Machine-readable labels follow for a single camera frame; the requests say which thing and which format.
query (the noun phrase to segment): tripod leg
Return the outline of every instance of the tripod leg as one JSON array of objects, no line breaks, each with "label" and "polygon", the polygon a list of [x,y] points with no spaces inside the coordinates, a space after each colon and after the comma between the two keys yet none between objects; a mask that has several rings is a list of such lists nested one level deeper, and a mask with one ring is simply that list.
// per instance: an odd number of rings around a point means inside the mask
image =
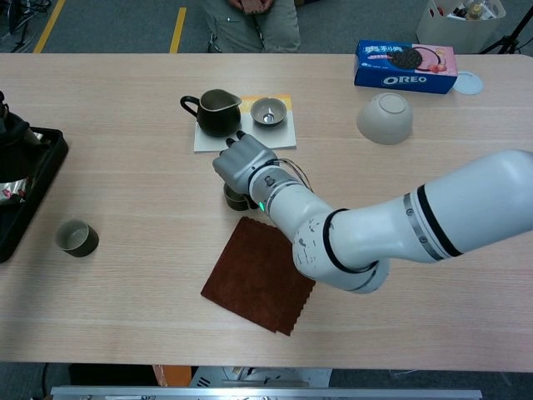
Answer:
[{"label": "tripod leg", "polygon": [[24,45],[24,39],[26,38],[27,33],[27,21],[24,23],[24,26],[22,27],[22,35],[20,37],[20,41],[17,42],[17,46],[11,51],[11,53],[16,53],[19,48],[21,48]]},{"label": "tripod leg", "polygon": [[498,54],[512,53],[512,52],[508,52],[507,49],[508,48],[513,48],[513,47],[514,47],[514,42],[512,41],[511,37],[506,36],[502,40],[501,49],[498,52]]},{"label": "tripod leg", "polygon": [[493,43],[489,47],[484,48],[483,50],[481,50],[480,54],[487,54],[488,52],[494,50],[498,46],[503,46],[503,45],[504,45],[504,39],[502,38],[499,41],[497,41],[496,43]]},{"label": "tripod leg", "polygon": [[531,6],[530,11],[528,11],[527,14],[522,18],[522,20],[520,21],[516,29],[511,34],[511,37],[510,37],[511,41],[513,42],[516,41],[518,43],[516,39],[518,39],[518,36],[522,32],[522,30],[526,27],[526,25],[532,18],[533,18],[533,6]]}]

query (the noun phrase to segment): oreo box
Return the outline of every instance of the oreo box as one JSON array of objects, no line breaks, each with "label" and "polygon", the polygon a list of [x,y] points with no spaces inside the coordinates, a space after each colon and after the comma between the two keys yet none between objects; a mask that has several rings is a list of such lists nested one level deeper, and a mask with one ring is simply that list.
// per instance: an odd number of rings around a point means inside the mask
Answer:
[{"label": "oreo box", "polygon": [[357,86],[448,93],[456,79],[452,47],[375,40],[357,44]]}]

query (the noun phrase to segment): pants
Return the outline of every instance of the pants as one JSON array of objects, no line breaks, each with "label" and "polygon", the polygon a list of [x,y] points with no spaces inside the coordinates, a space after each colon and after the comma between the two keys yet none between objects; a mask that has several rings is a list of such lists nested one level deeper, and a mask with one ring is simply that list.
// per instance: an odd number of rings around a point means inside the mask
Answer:
[{"label": "pants", "polygon": [[294,0],[275,0],[268,12],[254,17],[226,0],[202,0],[202,6],[218,52],[296,53],[300,47]]}]

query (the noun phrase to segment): person's hand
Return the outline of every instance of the person's hand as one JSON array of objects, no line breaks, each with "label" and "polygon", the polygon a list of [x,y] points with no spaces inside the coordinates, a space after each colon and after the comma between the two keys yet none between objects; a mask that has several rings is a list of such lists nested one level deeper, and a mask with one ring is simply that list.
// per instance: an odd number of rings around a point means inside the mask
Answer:
[{"label": "person's hand", "polygon": [[265,11],[272,7],[274,0],[262,0],[263,5],[265,6]]},{"label": "person's hand", "polygon": [[[227,0],[227,2],[230,3],[233,7],[242,11],[242,4],[240,0]],[[267,11],[270,7],[272,7],[272,4],[274,4],[274,0],[261,0],[261,3],[263,3],[265,11]]]},{"label": "person's hand", "polygon": [[242,4],[240,0],[227,0],[228,3],[230,3],[233,7],[238,8],[242,11]]}]

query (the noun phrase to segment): black tray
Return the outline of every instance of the black tray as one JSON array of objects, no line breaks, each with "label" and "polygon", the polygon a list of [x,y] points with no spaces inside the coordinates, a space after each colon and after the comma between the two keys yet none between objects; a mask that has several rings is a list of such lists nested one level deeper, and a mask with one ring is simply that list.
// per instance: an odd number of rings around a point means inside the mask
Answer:
[{"label": "black tray", "polygon": [[32,190],[26,202],[0,206],[0,263],[8,260],[14,253],[68,153],[68,145],[61,131],[44,127],[31,127],[31,129],[35,133],[41,133],[43,138],[50,141],[50,149],[42,161],[38,175],[33,180]]}]

